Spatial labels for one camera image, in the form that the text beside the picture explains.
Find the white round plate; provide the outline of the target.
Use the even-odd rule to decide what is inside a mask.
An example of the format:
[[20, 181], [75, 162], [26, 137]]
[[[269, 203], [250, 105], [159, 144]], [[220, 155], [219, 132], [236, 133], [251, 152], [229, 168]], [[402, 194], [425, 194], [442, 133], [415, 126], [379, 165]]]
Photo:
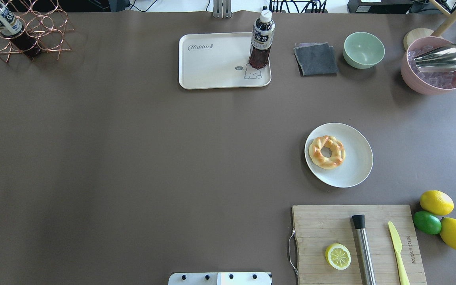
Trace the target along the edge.
[[304, 155], [319, 180], [339, 188], [360, 184], [373, 166], [369, 142], [358, 130], [342, 123], [315, 128], [306, 139]]

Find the cream rabbit tray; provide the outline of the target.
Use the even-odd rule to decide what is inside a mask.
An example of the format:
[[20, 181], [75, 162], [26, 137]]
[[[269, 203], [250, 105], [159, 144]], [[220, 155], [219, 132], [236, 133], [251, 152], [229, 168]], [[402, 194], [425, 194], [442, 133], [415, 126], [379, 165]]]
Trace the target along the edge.
[[262, 87], [271, 66], [248, 62], [251, 32], [186, 34], [179, 40], [179, 84], [185, 89]]

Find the glazed twisted donut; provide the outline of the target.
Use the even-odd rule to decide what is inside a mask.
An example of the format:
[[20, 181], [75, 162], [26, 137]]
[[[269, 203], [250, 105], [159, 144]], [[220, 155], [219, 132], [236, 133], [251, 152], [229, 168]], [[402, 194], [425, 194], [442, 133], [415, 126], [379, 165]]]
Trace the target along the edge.
[[343, 143], [334, 136], [316, 137], [309, 145], [309, 157], [322, 169], [335, 169], [342, 165], [346, 158]]

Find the tea bottle on tray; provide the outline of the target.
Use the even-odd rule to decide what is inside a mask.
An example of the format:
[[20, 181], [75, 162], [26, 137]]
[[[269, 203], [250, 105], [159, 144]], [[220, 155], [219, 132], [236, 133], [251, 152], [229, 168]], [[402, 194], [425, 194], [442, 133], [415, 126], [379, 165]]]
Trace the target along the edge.
[[268, 65], [276, 26], [272, 16], [269, 9], [264, 9], [253, 24], [249, 64], [257, 70]]

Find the dark grey cloth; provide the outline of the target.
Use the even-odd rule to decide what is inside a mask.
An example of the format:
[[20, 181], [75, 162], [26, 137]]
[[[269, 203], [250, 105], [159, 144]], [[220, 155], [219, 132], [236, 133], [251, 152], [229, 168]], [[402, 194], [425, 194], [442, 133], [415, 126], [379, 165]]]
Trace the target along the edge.
[[338, 72], [334, 47], [328, 43], [300, 43], [293, 51], [302, 76]]

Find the wooden cutting board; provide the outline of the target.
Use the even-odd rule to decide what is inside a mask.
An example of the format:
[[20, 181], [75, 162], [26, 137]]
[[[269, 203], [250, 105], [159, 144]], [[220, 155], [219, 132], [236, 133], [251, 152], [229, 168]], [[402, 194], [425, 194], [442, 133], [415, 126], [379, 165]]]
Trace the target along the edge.
[[[376, 284], [400, 284], [388, 222], [399, 233], [401, 258], [410, 284], [427, 284], [409, 205], [294, 205], [292, 211], [299, 285], [365, 283], [353, 215], [365, 216]], [[346, 270], [336, 270], [327, 263], [325, 251], [333, 243], [344, 245], [351, 253], [351, 265]]]

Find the half lemon slice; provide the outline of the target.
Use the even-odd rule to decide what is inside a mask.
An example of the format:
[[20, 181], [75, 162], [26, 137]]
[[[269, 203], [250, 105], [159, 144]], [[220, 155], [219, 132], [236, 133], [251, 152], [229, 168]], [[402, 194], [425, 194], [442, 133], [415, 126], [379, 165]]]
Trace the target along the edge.
[[328, 245], [325, 250], [325, 259], [336, 270], [345, 270], [351, 265], [349, 249], [339, 243]]

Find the mint green bowl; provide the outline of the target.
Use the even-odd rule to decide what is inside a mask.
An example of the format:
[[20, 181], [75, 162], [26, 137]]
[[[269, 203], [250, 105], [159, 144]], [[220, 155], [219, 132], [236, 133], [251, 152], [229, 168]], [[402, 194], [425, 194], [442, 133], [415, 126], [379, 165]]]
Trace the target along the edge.
[[382, 61], [385, 46], [375, 35], [358, 31], [344, 40], [343, 56], [350, 66], [367, 69]]

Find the pink bowl with ice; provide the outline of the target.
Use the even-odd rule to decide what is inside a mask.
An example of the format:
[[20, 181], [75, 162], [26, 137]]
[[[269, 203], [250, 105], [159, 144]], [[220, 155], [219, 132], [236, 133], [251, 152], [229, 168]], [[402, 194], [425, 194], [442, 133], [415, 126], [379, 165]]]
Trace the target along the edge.
[[456, 89], [456, 71], [424, 73], [417, 69], [414, 61], [415, 56], [450, 43], [449, 40], [432, 36], [413, 41], [407, 48], [401, 65], [401, 74], [407, 86], [425, 95], [439, 95]]

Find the green lime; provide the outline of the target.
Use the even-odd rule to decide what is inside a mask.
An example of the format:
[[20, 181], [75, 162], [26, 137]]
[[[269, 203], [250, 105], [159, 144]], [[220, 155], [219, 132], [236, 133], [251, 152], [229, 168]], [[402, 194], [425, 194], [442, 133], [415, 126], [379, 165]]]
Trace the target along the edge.
[[413, 223], [416, 229], [429, 235], [439, 234], [442, 224], [439, 218], [428, 211], [418, 211], [413, 215]]

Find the yellow lemon near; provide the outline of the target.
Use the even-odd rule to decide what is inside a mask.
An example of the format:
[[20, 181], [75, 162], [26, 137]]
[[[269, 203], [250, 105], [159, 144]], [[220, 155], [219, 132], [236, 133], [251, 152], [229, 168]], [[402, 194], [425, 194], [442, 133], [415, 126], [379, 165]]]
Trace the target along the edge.
[[446, 193], [429, 190], [422, 193], [419, 200], [423, 210], [434, 215], [449, 215], [454, 209], [454, 201]]

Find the yellow plastic knife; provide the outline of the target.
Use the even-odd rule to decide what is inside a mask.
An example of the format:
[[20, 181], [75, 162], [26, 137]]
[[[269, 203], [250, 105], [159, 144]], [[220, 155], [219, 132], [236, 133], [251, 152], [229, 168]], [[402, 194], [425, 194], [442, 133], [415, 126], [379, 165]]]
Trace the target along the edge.
[[410, 285], [407, 271], [405, 269], [405, 266], [404, 266], [404, 263], [402, 260], [402, 256], [401, 256], [401, 251], [403, 249], [403, 245], [402, 245], [399, 233], [391, 221], [388, 222], [388, 229], [390, 232], [391, 241], [392, 241], [393, 248], [394, 248], [400, 284], [401, 285]]

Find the steel ice scoop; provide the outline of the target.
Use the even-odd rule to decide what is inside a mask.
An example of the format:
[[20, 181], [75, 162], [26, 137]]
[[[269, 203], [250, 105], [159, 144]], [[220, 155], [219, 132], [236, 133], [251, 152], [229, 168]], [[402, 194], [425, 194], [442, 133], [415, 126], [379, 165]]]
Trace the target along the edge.
[[420, 72], [456, 71], [456, 44], [447, 44], [413, 58]]

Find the tea bottle in rack back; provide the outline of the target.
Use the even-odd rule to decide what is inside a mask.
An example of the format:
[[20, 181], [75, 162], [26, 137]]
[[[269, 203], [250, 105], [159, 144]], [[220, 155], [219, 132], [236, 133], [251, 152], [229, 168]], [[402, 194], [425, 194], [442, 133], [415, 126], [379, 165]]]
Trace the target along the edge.
[[27, 34], [22, 21], [0, 0], [0, 34], [29, 58], [38, 56], [42, 49], [38, 40]]

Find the wooden mug tree stand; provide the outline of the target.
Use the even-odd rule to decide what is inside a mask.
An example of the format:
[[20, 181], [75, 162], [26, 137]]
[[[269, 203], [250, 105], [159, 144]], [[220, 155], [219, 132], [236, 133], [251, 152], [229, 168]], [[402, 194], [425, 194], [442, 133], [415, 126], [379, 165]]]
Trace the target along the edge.
[[427, 36], [436, 36], [441, 37], [442, 34], [451, 27], [452, 24], [456, 22], [456, 9], [453, 12], [448, 12], [447, 9], [443, 8], [437, 0], [430, 0], [434, 7], [436, 7], [443, 15], [445, 15], [445, 20], [437, 27], [436, 29], [428, 29], [428, 28], [415, 28], [410, 30], [405, 34], [403, 38], [403, 47], [405, 50], [408, 49], [409, 45], [414, 42], [415, 40]]

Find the aluminium frame post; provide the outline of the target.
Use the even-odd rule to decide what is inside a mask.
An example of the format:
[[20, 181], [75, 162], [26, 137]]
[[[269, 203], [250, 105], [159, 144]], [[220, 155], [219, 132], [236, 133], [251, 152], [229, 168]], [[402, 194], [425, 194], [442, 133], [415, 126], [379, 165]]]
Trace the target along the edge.
[[231, 0], [213, 0], [213, 17], [216, 19], [232, 17]]

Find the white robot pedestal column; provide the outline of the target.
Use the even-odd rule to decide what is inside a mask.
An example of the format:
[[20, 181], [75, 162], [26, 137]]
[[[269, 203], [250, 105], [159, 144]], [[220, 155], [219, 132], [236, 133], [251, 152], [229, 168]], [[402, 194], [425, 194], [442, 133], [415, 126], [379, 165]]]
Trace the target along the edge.
[[171, 274], [169, 285], [272, 285], [269, 272], [189, 272]]

